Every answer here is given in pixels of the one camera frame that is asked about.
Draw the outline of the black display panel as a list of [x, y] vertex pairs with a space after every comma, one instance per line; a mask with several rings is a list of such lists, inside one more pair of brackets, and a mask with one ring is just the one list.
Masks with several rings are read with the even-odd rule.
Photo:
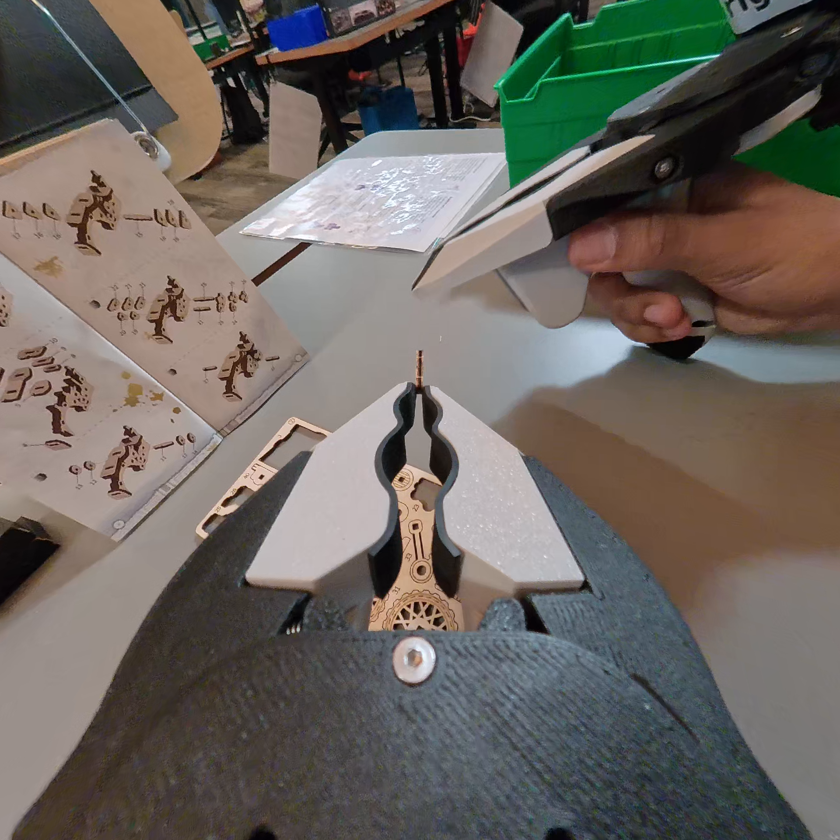
[[1, 156], [109, 118], [156, 131], [177, 112], [90, 1], [2, 1]]

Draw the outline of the long wooden workbench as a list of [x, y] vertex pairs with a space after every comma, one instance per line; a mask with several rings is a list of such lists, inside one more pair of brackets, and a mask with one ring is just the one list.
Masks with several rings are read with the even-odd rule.
[[455, 4], [456, 1], [412, 1], [408, 5], [398, 8], [394, 14], [374, 20], [367, 26], [357, 28], [337, 38], [325, 40], [321, 43], [297, 49], [280, 50], [277, 48], [273, 48], [263, 53], [256, 53], [255, 46], [253, 43], [247, 43], [242, 47], [229, 49], [220, 56], [205, 61], [205, 68], [221, 68], [223, 64], [229, 63], [237, 57], [255, 57], [257, 64], [267, 66], [288, 64], [347, 54], [380, 36], [388, 34], [390, 32], [405, 28], [407, 25], [416, 20], [430, 20], [433, 13], [441, 9], [448, 9]]

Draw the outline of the blue parts bin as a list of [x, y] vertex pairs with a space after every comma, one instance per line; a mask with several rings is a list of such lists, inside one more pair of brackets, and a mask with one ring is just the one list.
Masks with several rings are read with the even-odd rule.
[[317, 2], [288, 14], [269, 14], [266, 27], [269, 42], [278, 52], [312, 47], [330, 39]]

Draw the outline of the green plastic bin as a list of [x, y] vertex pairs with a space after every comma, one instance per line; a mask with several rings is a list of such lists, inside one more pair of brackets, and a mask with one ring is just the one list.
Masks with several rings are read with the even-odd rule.
[[500, 80], [510, 184], [604, 126], [654, 136], [633, 197], [731, 158], [839, 197], [836, 1], [620, 1], [562, 16]]

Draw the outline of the wooden parts sheet with cutouts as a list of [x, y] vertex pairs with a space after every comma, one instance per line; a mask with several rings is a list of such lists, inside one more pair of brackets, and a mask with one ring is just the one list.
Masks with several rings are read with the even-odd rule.
[[207, 539], [229, 516], [241, 509], [249, 498], [299, 454], [299, 452], [291, 450], [289, 441], [292, 438], [299, 439], [301, 452], [310, 452], [330, 434], [330, 431], [304, 419], [289, 418], [199, 522], [194, 530], [198, 539]]

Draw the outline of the laminated paper sheet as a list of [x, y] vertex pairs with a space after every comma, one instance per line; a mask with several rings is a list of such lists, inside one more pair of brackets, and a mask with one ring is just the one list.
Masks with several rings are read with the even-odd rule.
[[503, 153], [338, 160], [241, 232], [422, 254], [456, 228], [504, 167]]

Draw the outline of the white round holder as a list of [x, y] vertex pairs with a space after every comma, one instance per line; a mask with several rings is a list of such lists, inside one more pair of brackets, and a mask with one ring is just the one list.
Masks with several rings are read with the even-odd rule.
[[167, 172], [172, 166], [172, 156], [168, 150], [150, 132], [136, 131], [131, 133], [132, 139], [142, 151], [154, 163], [161, 172]]

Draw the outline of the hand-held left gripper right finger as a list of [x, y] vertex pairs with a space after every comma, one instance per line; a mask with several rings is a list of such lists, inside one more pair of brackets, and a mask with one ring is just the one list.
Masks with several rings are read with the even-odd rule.
[[434, 571], [466, 622], [497, 599], [581, 590], [585, 575], [519, 449], [433, 385], [423, 422], [442, 482]]

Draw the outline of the grey desk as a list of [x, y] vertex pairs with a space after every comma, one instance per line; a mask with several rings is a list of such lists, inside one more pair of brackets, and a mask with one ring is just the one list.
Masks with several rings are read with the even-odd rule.
[[495, 275], [412, 291], [425, 256], [312, 247], [261, 290], [310, 362], [127, 538], [42, 517], [61, 551], [1, 612], [1, 838], [61, 768], [194, 528], [292, 415], [335, 429], [426, 380], [595, 510], [681, 611], [756, 758], [839, 838], [839, 342], [718, 335], [689, 364], [607, 321], [532, 321]]

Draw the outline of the assembly instruction booklet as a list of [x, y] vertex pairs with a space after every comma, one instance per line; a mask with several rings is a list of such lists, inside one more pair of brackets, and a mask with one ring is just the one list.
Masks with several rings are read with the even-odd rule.
[[1, 162], [1, 486], [115, 541], [308, 360], [116, 121]]

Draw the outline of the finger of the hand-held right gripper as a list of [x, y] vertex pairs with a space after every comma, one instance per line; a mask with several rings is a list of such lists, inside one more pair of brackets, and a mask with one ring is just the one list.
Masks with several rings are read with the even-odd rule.
[[614, 193], [571, 198], [497, 198], [435, 246], [413, 291], [456, 288], [521, 257], [535, 255], [606, 215], [642, 187], [642, 157], [654, 136], [635, 136], [606, 150]]
[[614, 193], [609, 183], [606, 150], [614, 146], [614, 126], [607, 125], [584, 138], [519, 184], [510, 184], [501, 198], [571, 198], [592, 194], [597, 198]]

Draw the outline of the blue crate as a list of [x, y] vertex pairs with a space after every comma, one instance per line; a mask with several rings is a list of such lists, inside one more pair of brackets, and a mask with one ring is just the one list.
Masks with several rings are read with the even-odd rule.
[[365, 136], [384, 131], [414, 131], [421, 128], [414, 91], [404, 85], [363, 89], [358, 112]]

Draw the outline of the person's right hand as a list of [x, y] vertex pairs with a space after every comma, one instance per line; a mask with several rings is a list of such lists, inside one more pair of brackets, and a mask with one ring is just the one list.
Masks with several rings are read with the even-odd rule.
[[627, 274], [678, 270], [714, 296], [715, 321], [735, 335], [839, 330], [839, 199], [738, 163], [695, 181], [688, 208], [635, 209], [576, 231], [571, 264], [632, 342], [689, 336], [670, 294], [633, 287]]

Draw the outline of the curved plywood board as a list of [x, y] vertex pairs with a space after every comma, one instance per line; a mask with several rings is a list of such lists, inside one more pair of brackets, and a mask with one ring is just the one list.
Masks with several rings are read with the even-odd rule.
[[222, 109], [211, 71], [182, 27], [160, 1], [91, 5], [177, 114], [177, 121], [153, 132], [172, 158], [167, 179], [179, 185], [204, 171], [221, 144]]

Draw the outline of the white board panel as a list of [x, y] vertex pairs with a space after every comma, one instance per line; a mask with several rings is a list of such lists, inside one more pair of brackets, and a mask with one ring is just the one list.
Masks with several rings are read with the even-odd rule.
[[475, 100], [494, 108], [498, 103], [496, 84], [514, 62], [523, 25], [492, 1], [485, 1], [461, 71], [461, 85]]
[[301, 180], [318, 165], [322, 111], [316, 96], [282, 82], [269, 87], [269, 172]]

